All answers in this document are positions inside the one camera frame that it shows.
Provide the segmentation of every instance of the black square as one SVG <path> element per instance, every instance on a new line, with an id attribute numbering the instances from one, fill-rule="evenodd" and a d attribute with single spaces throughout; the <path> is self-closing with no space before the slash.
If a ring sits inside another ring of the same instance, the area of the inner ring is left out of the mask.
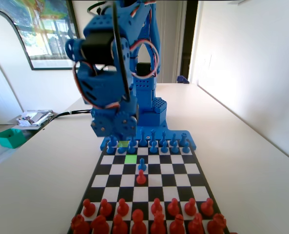
<path id="1" fill-rule="evenodd" d="M 105 187 L 103 188 L 89 188 L 85 199 L 89 199 L 90 202 L 101 202 Z"/>
<path id="2" fill-rule="evenodd" d="M 201 174 L 188 174 L 191 186 L 205 186 L 205 181 Z"/>
<path id="3" fill-rule="evenodd" d="M 163 187 L 149 187 L 149 201 L 154 201 L 155 198 L 164 201 Z"/>
<path id="4" fill-rule="evenodd" d="M 115 155 L 113 164 L 124 164 L 125 163 L 125 155 Z"/>
<path id="5" fill-rule="evenodd" d="M 121 198 L 125 199 L 125 201 L 133 201 L 134 197 L 134 188 L 133 187 L 120 187 L 118 191 L 117 201 Z"/>
<path id="6" fill-rule="evenodd" d="M 123 175 L 135 174 L 135 164 L 125 164 L 123 169 Z"/>
<path id="7" fill-rule="evenodd" d="M 121 175 L 109 175 L 107 179 L 106 187 L 119 187 L 121 181 Z"/>
<path id="8" fill-rule="evenodd" d="M 100 164 L 96 167 L 96 175 L 108 175 L 110 173 L 111 164 Z"/>
<path id="9" fill-rule="evenodd" d="M 161 174 L 160 164 L 149 164 L 148 170 L 149 174 Z"/>
<path id="10" fill-rule="evenodd" d="M 173 172 L 175 174 L 186 174 L 187 170 L 185 169 L 184 164 L 173 164 Z"/>
<path id="11" fill-rule="evenodd" d="M 177 187 L 178 189 L 178 194 L 179 194 L 179 199 L 181 202 L 183 201 L 189 201 L 190 198 L 194 198 L 194 194 L 192 191 L 192 188 L 190 186 L 185 186 L 185 187 Z"/>
<path id="12" fill-rule="evenodd" d="M 147 202 L 133 202 L 132 213 L 136 209 L 140 209 L 143 212 L 143 220 L 149 220 L 149 204 Z"/>
<path id="13" fill-rule="evenodd" d="M 159 161 L 160 161 L 160 164 L 171 164 L 172 158 L 170 157 L 170 155 L 160 155 Z"/>
<path id="14" fill-rule="evenodd" d="M 162 175 L 163 187 L 165 186 L 177 186 L 174 175 Z"/>
<path id="15" fill-rule="evenodd" d="M 183 158 L 184 163 L 195 163 L 196 162 L 193 155 L 183 155 L 182 158 Z"/>

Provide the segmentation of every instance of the white wall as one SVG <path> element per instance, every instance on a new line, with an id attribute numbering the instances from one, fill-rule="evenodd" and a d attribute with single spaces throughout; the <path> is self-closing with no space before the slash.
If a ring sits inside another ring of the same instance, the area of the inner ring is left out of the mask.
<path id="1" fill-rule="evenodd" d="M 203 3 L 199 85 L 289 155 L 289 0 Z"/>

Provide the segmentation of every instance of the green square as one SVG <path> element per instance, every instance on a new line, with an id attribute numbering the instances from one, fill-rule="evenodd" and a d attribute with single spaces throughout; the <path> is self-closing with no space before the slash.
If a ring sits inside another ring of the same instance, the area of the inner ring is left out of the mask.
<path id="1" fill-rule="evenodd" d="M 125 164 L 136 164 L 136 155 L 126 155 Z"/>

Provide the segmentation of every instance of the blue pawn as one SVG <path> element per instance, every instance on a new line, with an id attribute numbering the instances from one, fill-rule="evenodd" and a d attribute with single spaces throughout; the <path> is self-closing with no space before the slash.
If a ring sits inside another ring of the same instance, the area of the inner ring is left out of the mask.
<path id="1" fill-rule="evenodd" d="M 141 132 L 141 140 L 139 141 L 139 145 L 140 146 L 147 146 L 148 142 L 145 140 L 145 137 L 144 137 L 145 132 L 144 132 L 143 127 L 141 128 L 140 132 Z"/>
<path id="2" fill-rule="evenodd" d="M 152 154 L 155 154 L 155 153 L 157 152 L 156 141 L 153 141 L 152 147 L 150 148 L 150 152 L 151 152 Z"/>
<path id="3" fill-rule="evenodd" d="M 138 166 L 138 169 L 139 169 L 139 171 L 140 170 L 143 170 L 143 171 L 146 170 L 146 165 L 144 164 L 144 159 L 143 158 L 140 159 L 140 164 Z"/>
<path id="4" fill-rule="evenodd" d="M 185 139 L 187 138 L 187 134 L 186 133 L 183 133 L 183 134 L 181 134 L 181 140 L 179 141 L 179 145 L 181 146 L 181 147 L 184 147 L 185 146 Z"/>
<path id="5" fill-rule="evenodd" d="M 171 141 L 169 142 L 169 144 L 170 144 L 171 146 L 173 146 L 174 141 L 175 141 L 175 133 L 173 134 L 173 138 L 171 139 Z"/>
<path id="6" fill-rule="evenodd" d="M 164 141 L 163 147 L 162 147 L 160 150 L 161 150 L 161 152 L 163 152 L 163 153 L 167 153 L 167 152 L 168 152 L 167 141 Z"/>
<path id="7" fill-rule="evenodd" d="M 165 140 L 165 137 L 166 137 L 165 131 L 163 131 L 162 135 L 163 135 L 163 137 L 162 137 L 162 139 L 159 141 L 159 145 L 161 145 L 161 146 L 163 146 L 163 145 L 164 145 L 164 141 L 166 141 L 166 140 Z"/>
<path id="8" fill-rule="evenodd" d="M 152 146 L 152 143 L 156 142 L 155 141 L 155 130 L 154 129 L 151 130 L 151 135 L 152 135 L 152 139 L 150 140 L 150 145 Z"/>
<path id="9" fill-rule="evenodd" d="M 189 143 L 188 142 L 185 142 L 185 146 L 182 148 L 182 152 L 184 153 L 188 153 L 190 152 L 190 148 L 189 148 Z"/>
<path id="10" fill-rule="evenodd" d="M 173 147 L 171 147 L 170 149 L 172 153 L 177 154 L 179 152 L 178 143 L 175 141 L 173 143 Z"/>
<path id="11" fill-rule="evenodd" d="M 131 141 L 129 141 L 129 147 L 128 147 L 127 152 L 129 154 L 134 154 L 135 153 L 135 147 L 132 145 Z"/>

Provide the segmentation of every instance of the black cable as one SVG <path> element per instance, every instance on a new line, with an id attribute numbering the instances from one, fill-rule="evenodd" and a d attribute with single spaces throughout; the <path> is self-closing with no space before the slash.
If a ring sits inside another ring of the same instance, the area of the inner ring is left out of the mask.
<path id="1" fill-rule="evenodd" d="M 126 97 L 123 97 L 123 99 L 129 102 L 130 101 L 129 85 L 127 81 L 127 74 L 125 70 L 123 53 L 122 53 L 121 44 L 120 44 L 120 36 L 119 36 L 118 21 L 117 21 L 117 9 L 116 9 L 115 1 L 113 1 L 113 31 L 114 31 L 114 39 L 116 42 L 116 51 L 118 54 L 121 76 L 123 78 L 124 88 L 125 88 L 125 93 L 126 93 Z"/>

